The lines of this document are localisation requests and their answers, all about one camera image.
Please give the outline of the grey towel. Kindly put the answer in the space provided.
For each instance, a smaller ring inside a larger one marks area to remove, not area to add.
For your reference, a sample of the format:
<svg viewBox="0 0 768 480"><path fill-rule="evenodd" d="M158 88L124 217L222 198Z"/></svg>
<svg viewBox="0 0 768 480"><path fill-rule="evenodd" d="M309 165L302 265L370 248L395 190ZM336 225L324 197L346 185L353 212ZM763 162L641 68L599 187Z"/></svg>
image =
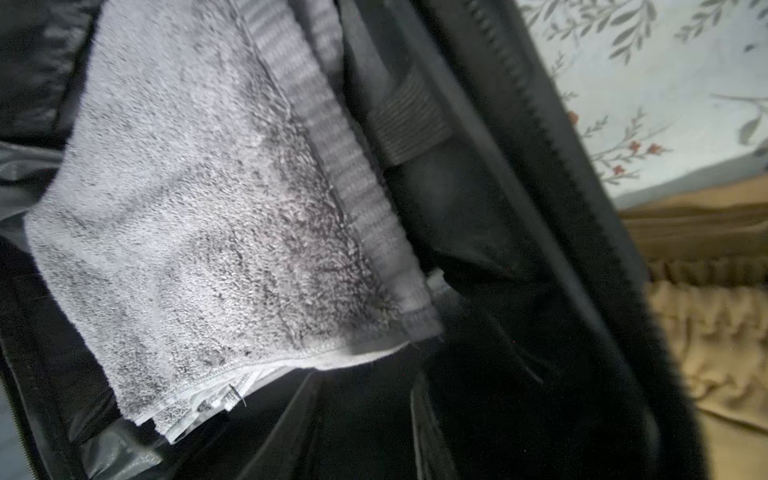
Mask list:
<svg viewBox="0 0 768 480"><path fill-rule="evenodd" d="M169 441L439 334L337 91L331 1L108 1L25 233L121 414Z"/></svg>

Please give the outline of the tan shorts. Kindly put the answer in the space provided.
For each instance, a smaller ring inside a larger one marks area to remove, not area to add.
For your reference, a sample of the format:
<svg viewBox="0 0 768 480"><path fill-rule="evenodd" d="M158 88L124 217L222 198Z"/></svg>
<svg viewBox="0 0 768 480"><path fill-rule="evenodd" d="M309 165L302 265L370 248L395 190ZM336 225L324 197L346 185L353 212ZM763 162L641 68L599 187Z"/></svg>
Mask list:
<svg viewBox="0 0 768 480"><path fill-rule="evenodd" d="M767 476L767 178L627 209L715 479Z"/></svg>

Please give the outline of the white hard-shell suitcase black lining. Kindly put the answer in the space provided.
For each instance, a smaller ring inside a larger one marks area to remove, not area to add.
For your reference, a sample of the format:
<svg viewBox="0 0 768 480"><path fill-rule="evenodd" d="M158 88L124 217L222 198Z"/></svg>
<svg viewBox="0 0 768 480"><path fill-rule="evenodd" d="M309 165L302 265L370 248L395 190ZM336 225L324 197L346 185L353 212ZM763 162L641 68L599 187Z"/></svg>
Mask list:
<svg viewBox="0 0 768 480"><path fill-rule="evenodd" d="M25 233L108 1L1 5L1 379L45 479L706 479L648 273L511 1L331 1L337 91L439 334L293 369L169 441L120 412Z"/></svg>

